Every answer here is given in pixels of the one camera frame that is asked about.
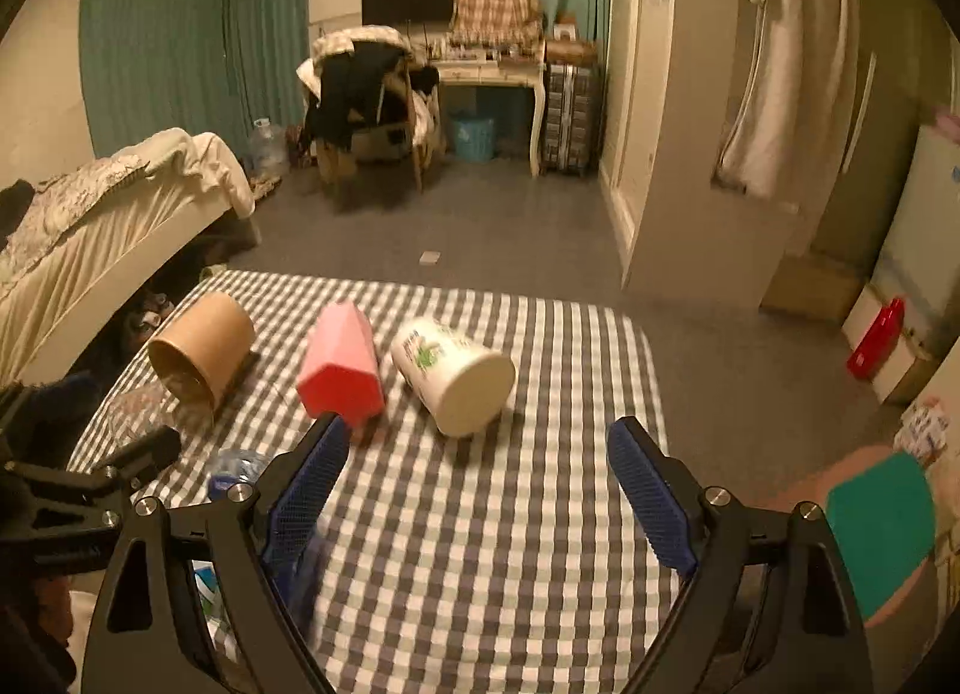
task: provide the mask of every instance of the blue trash can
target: blue trash can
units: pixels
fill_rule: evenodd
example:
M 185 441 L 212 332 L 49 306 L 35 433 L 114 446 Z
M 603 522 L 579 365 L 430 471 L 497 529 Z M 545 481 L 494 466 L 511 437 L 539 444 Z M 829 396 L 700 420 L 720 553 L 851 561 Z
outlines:
M 488 163 L 493 160 L 493 141 L 496 139 L 496 122 L 493 117 L 455 116 L 453 125 L 453 148 L 460 160 L 471 163 Z

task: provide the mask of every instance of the pink hexagonal cup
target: pink hexagonal cup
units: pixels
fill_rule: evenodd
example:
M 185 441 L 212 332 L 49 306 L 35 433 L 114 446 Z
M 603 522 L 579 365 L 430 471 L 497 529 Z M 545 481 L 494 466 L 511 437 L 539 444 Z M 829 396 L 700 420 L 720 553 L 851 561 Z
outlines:
M 383 411 L 373 332 L 352 302 L 323 308 L 309 336 L 296 392 L 311 417 L 337 412 L 353 427 Z

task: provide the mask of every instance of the gray floor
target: gray floor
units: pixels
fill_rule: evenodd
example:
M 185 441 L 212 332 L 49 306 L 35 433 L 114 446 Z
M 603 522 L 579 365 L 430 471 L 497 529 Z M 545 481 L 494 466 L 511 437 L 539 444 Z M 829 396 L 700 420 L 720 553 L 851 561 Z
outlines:
M 613 231 L 595 178 L 533 180 L 523 161 L 448 163 L 413 189 L 409 163 L 364 166 L 337 197 L 315 169 L 257 206 L 263 243 L 234 267 L 504 291 L 614 307 L 650 339 L 671 454 L 703 483 L 760 501 L 860 444 L 889 438 L 844 369 L 835 328 L 651 301 L 619 290 Z M 440 252 L 422 267 L 425 250 Z

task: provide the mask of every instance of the silver suitcase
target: silver suitcase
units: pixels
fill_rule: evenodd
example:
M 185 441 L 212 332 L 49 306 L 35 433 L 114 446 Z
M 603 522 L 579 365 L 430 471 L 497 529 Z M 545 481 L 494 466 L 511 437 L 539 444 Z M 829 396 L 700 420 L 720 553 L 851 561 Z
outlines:
M 600 71 L 595 67 L 546 67 L 544 164 L 583 173 L 593 160 L 600 105 Z

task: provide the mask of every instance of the checkered tablecloth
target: checkered tablecloth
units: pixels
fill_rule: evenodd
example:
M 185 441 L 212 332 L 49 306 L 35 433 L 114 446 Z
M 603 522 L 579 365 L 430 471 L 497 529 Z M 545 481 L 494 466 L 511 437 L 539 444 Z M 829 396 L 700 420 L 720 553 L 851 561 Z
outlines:
M 616 692 L 669 611 L 676 581 L 656 564 L 608 468 L 606 427 L 635 414 L 666 449 L 646 337 L 598 307 L 231 271 L 202 283 L 256 325 L 258 360 L 217 417 L 187 438 L 147 492 L 170 507 L 205 499 L 221 447 L 272 456 L 310 425 L 294 387 L 324 305 L 349 299 L 379 355 L 400 323 L 430 315 L 512 356 L 501 418 L 468 439 L 439 435 L 390 358 L 387 409 L 355 432 L 318 521 L 307 643 L 337 691 Z M 88 469 L 113 443 L 118 394 L 152 382 L 143 351 L 118 379 L 70 460 Z

